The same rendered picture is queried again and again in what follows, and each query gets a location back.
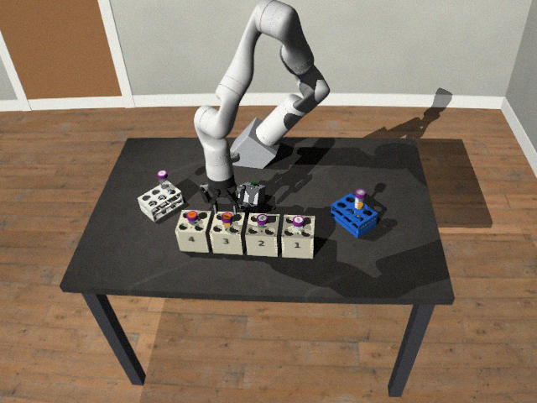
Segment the purple-capped test tube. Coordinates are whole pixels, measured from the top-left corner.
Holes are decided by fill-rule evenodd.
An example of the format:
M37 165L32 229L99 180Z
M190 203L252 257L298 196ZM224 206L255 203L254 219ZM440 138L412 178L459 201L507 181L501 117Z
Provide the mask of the purple-capped test tube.
M364 204L364 198L366 196L366 192L363 189L357 189L355 191L355 208L356 209L362 209Z

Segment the white tube rack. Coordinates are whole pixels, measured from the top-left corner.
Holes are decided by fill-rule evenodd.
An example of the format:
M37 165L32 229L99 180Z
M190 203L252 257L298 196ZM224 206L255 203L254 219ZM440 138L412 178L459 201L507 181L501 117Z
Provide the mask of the white tube rack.
M155 190L159 190L160 193L153 195L152 193ZM168 194L168 191L171 191L170 195ZM143 197L145 196L151 197L148 200L144 201ZM161 185L159 185L151 191L148 191L147 193L140 196L138 198L138 202L141 211L145 213L154 222L157 222L160 218L166 216L167 214L184 204L181 191L175 186L173 186L170 182L168 189L163 190L161 188ZM152 203L149 204L150 202Z

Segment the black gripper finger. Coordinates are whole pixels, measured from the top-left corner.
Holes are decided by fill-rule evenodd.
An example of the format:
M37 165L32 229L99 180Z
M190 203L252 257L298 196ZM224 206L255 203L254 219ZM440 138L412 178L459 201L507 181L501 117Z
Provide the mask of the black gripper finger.
M224 190L225 196L227 196L228 200L233 204L233 213L234 215L237 215L239 206L243 204L244 196L245 196L245 190L246 186L235 186L237 188L238 193L240 194L240 198L237 198L236 193L234 192L232 195L229 193L228 190Z
M201 183L201 186L200 186L200 193L201 193L201 196L204 200L205 203L210 203L211 204L211 207L212 207L212 211L215 212L217 214L218 212L218 205L217 205L217 196L219 194L219 190L216 189L214 194L213 194L213 197L210 197L209 193L208 193L208 185L205 185L204 183Z

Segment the blue tube rack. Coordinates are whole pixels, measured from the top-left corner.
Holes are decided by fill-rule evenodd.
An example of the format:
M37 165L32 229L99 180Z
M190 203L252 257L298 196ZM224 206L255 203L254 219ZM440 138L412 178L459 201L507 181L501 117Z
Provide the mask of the blue tube rack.
M356 238L360 238L363 234L376 227L378 214L365 203L363 204L362 209L356 209L354 207L355 202L351 201L351 197L355 199L355 196L350 193L340 200L332 203L331 217ZM373 214L370 215L365 212L365 210L369 210Z

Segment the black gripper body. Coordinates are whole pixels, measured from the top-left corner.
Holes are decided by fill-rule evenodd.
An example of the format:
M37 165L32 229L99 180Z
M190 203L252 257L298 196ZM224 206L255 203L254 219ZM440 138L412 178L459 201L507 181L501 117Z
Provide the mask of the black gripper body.
M208 176L207 176L207 178L208 178ZM224 194L224 190L228 190L229 193L232 195L234 193L234 191L237 189L235 187L237 184L235 183L235 180L234 180L234 173L229 179L227 179L225 181L213 181L213 180L208 178L208 183L209 183L208 189L213 194L214 194L216 189L219 190L219 194L218 194L217 197L225 197L225 198L227 198L227 196L225 196L225 194Z

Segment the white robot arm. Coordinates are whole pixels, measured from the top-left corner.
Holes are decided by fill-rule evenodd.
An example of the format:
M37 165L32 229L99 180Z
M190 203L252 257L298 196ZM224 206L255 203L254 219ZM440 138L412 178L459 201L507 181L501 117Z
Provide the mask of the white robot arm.
M232 63L216 89L220 109L205 105L194 117L205 152L206 173L213 181L229 179L233 175L232 163L240 160L238 152L230 152L225 137L232 131L240 101L252 82L255 46L262 33L282 43L280 59L295 76L303 96L289 94L256 128L263 144L274 146L330 93L330 87L314 65L314 56L296 10L277 0L260 0L248 20Z

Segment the beige block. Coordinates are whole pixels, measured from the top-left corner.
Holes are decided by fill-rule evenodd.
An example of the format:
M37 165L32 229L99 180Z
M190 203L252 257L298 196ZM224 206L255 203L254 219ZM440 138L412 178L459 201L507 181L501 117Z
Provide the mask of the beige block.
M313 259L315 216L302 216L305 220L301 230L295 230L293 218L299 215L284 215L282 228L282 257Z
M211 211L196 211L198 223L189 224L186 214L194 210L182 210L175 229L180 251L209 253L211 248Z
M248 255L278 257L280 240L280 215L268 216L268 226L260 228L257 216L263 213L249 213L245 233Z
M244 251L247 228L245 212L232 214L232 225L226 227L222 222L222 214L217 212L211 225L210 237L213 253L215 254L242 254Z

